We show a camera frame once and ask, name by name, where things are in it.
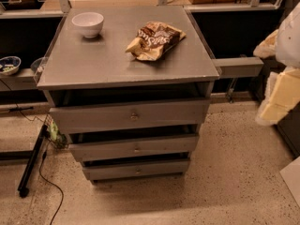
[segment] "gray drawer cabinet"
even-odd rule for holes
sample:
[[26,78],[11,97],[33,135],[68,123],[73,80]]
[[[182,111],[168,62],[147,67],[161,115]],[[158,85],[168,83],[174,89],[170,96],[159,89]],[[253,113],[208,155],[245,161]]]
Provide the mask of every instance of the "gray drawer cabinet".
[[[85,39],[70,20],[86,10],[70,10],[37,85],[86,179],[185,173],[218,78],[187,13],[182,7],[93,8],[105,27],[98,38]],[[172,23],[187,38],[155,63],[137,61],[124,53],[135,26],[117,22],[128,18],[139,26]]]

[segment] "electrical cord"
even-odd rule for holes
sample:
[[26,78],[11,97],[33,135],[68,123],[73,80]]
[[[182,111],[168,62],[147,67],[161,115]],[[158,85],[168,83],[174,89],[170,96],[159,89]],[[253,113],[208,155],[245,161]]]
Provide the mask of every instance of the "electrical cord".
[[42,161],[41,161],[41,163],[40,163],[40,166],[39,166],[39,170],[38,170],[38,171],[39,171],[39,175],[42,177],[42,179],[44,179],[44,181],[46,181],[46,182],[49,183],[50,185],[56,187],[56,188],[60,191],[60,193],[62,194],[62,198],[61,198],[61,201],[60,201],[60,203],[59,203],[59,206],[57,207],[57,209],[56,209],[56,211],[55,211],[55,213],[54,213],[54,215],[53,215],[53,217],[52,217],[52,220],[51,220],[51,222],[50,222],[50,225],[52,225],[52,224],[53,224],[53,221],[54,221],[54,219],[55,219],[55,217],[56,217],[56,215],[57,215],[57,213],[58,213],[58,211],[59,211],[59,209],[60,209],[60,207],[61,207],[62,204],[63,204],[63,201],[64,201],[64,192],[63,192],[63,190],[62,190],[59,186],[57,186],[57,185],[54,184],[53,182],[49,181],[49,180],[48,180],[47,178],[45,178],[45,177],[43,176],[43,174],[41,173],[41,169],[42,169],[42,167],[43,167],[45,158],[46,158],[46,156],[47,156],[48,145],[49,145],[50,142],[51,142],[51,141],[48,142],[47,147],[46,147],[46,150],[45,150],[45,152],[43,153]]
[[30,122],[34,122],[36,119],[39,120],[40,122],[42,122],[43,124],[45,123],[45,121],[43,121],[42,119],[40,119],[39,117],[35,116],[34,119],[30,119],[29,117],[27,117],[21,110],[19,110],[19,113],[24,117],[26,118],[28,121]]

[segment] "speckled floor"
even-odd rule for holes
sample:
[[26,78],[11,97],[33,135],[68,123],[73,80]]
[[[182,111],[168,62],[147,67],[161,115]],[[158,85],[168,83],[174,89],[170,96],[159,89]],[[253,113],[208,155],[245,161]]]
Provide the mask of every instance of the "speckled floor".
[[[255,123],[257,108],[255,101],[213,100],[185,176],[92,185],[68,150],[49,147],[42,173],[64,191],[53,224],[300,224],[300,208],[279,173],[293,156],[274,127]],[[47,111],[24,113],[44,119]],[[41,125],[18,112],[0,114],[1,150],[31,149]],[[50,224],[61,195],[38,175],[41,154],[23,199],[17,187],[24,163],[0,166],[0,224]]]

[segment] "countertop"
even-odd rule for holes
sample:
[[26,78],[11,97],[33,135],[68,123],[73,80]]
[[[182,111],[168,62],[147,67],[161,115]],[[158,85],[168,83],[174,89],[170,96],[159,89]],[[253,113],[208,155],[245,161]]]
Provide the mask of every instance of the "countertop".
[[[99,37],[84,38],[72,26],[71,19],[85,11],[103,14]],[[158,61],[138,61],[125,49],[138,29],[151,21],[167,23],[187,36]],[[182,6],[72,8],[37,88],[100,88],[217,78],[218,72]]]

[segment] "snack bag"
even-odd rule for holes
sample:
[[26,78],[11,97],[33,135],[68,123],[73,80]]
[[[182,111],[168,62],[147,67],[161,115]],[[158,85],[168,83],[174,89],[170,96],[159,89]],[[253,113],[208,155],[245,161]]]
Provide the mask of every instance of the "snack bag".
[[183,31],[164,22],[148,22],[139,29],[137,36],[127,46],[126,53],[132,53],[141,61],[156,61],[185,36]]

